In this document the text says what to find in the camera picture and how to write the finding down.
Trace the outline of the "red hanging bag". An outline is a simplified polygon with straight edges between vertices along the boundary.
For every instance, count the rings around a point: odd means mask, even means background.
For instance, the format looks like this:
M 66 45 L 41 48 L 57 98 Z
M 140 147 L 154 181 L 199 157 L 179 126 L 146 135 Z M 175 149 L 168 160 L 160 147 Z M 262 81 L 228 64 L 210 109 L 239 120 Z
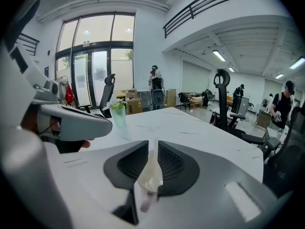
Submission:
M 66 87 L 65 101 L 68 105 L 72 105 L 74 103 L 75 97 L 73 91 L 69 85 Z

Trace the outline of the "green translucent vase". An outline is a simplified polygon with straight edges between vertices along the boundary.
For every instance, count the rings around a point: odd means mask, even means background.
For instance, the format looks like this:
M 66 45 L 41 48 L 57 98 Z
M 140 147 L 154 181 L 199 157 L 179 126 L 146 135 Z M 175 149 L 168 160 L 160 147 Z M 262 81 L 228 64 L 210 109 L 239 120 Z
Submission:
M 126 109 L 123 106 L 121 109 L 111 109 L 111 115 L 117 126 L 126 125 Z

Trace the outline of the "brown cardboard box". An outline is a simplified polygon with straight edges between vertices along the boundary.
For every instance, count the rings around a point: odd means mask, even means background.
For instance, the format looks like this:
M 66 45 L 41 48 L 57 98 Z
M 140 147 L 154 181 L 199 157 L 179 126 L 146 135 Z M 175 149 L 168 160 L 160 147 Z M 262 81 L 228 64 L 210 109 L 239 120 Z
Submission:
M 135 89 L 127 90 L 125 101 L 127 107 L 127 115 L 139 114 L 143 112 L 140 93 Z

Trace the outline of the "small black chair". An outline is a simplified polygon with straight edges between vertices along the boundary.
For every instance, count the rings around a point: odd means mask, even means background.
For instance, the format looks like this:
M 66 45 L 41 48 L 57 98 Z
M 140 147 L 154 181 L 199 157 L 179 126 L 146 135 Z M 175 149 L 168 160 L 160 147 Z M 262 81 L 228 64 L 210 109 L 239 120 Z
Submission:
M 184 106 L 185 112 L 187 107 L 189 107 L 189 110 L 191 110 L 191 102 L 188 98 L 188 95 L 186 93 L 180 92 L 178 96 L 180 101 L 180 109 L 182 106 Z

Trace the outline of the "wooden cabinet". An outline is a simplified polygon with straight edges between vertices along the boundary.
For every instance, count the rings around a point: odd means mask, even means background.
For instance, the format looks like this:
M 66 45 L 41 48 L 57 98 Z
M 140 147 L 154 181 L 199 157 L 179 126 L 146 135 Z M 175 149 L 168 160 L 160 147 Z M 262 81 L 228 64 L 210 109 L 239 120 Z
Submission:
M 270 122 L 271 122 L 271 115 L 267 111 L 260 109 L 254 124 L 255 127 L 258 126 L 266 129 L 269 126 Z

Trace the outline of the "grey round-back chair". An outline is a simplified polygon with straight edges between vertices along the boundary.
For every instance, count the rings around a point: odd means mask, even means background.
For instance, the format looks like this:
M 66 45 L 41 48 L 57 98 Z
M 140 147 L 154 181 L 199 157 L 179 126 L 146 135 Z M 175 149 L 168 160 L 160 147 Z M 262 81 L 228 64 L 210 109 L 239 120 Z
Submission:
M 153 110 L 158 110 L 161 108 L 164 102 L 164 85 L 163 78 L 154 78 L 151 81 L 151 96 L 152 96 L 152 107 Z

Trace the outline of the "black-framed glass entrance doors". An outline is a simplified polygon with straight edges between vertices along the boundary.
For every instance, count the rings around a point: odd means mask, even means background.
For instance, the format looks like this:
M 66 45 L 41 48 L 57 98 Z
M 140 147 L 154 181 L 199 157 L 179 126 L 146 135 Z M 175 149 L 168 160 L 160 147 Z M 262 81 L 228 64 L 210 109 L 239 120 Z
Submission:
M 55 54 L 55 77 L 66 77 L 79 108 L 98 108 L 105 78 L 115 75 L 114 92 L 134 87 L 135 14 L 106 12 L 64 21 Z

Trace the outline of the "black mesh office chair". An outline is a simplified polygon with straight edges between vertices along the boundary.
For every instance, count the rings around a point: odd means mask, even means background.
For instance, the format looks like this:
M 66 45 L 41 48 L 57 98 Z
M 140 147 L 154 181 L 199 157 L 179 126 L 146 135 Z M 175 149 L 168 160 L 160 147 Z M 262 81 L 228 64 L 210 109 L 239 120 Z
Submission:
M 283 146 L 264 165 L 263 184 L 278 198 L 305 180 L 305 109 L 295 107 Z

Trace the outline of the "person's left hand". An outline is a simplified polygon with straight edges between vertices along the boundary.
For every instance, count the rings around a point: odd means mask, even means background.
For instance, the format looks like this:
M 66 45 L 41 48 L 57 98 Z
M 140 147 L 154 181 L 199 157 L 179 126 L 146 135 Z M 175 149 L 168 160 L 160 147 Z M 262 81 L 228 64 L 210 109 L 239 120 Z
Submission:
M 91 145 L 88 140 L 81 140 L 81 141 L 56 140 L 55 143 L 60 154 L 79 152 L 81 148 L 89 148 Z

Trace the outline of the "low wooden table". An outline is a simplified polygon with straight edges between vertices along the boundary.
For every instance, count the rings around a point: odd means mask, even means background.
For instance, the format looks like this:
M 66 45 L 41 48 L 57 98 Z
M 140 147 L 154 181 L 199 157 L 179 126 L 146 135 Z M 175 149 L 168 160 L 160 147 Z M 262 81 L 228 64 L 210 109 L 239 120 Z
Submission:
M 190 101 L 190 103 L 191 103 L 191 107 L 193 108 L 193 110 L 194 110 L 196 107 L 202 108 L 203 99 L 202 99 L 201 96 L 200 96 L 200 97 L 191 98 L 189 101 Z

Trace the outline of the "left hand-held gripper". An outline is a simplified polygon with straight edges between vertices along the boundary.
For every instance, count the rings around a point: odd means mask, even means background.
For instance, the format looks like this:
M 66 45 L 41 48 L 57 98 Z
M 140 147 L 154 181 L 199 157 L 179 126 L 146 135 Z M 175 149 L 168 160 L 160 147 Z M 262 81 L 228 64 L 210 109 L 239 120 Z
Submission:
M 19 126 L 31 104 L 39 135 L 61 141 L 90 140 L 108 135 L 112 122 L 58 102 L 58 84 L 38 68 L 23 45 L 8 50 L 0 43 L 0 126 Z

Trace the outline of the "grey metal cabinet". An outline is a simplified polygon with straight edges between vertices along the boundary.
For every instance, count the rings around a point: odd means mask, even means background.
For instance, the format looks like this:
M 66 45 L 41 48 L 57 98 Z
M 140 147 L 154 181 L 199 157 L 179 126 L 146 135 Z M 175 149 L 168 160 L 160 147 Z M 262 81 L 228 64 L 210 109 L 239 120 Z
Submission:
M 248 108 L 249 98 L 241 97 L 238 114 L 245 115 Z

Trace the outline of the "clear plastic cup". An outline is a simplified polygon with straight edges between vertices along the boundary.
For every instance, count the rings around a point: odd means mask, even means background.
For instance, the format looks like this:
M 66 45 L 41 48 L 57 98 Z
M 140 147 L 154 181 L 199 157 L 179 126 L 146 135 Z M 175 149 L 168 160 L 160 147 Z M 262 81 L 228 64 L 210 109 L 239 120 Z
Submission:
M 163 175 L 161 167 L 157 161 L 157 153 L 154 150 L 149 151 L 148 161 L 137 179 L 139 186 L 139 210 L 147 213 L 158 200 L 158 188 L 163 185 Z

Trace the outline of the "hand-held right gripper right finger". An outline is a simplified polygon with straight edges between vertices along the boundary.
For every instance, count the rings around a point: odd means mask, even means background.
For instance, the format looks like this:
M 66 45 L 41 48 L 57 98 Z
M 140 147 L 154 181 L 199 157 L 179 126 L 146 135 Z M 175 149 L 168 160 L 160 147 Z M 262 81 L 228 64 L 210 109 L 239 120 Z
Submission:
M 159 141 L 163 185 L 142 229 L 265 229 L 292 193 L 280 198 L 231 161 Z

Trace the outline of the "white hanging coat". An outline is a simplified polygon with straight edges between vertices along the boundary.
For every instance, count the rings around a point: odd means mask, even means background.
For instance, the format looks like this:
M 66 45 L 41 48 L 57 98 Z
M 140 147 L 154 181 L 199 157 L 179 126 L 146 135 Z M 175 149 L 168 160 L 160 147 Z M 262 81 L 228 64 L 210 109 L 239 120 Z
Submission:
M 61 76 L 56 79 L 56 82 L 58 83 L 58 96 L 59 96 L 59 101 L 65 101 L 65 96 L 66 96 L 66 91 L 67 91 L 67 86 L 68 86 L 68 77 L 66 75 Z

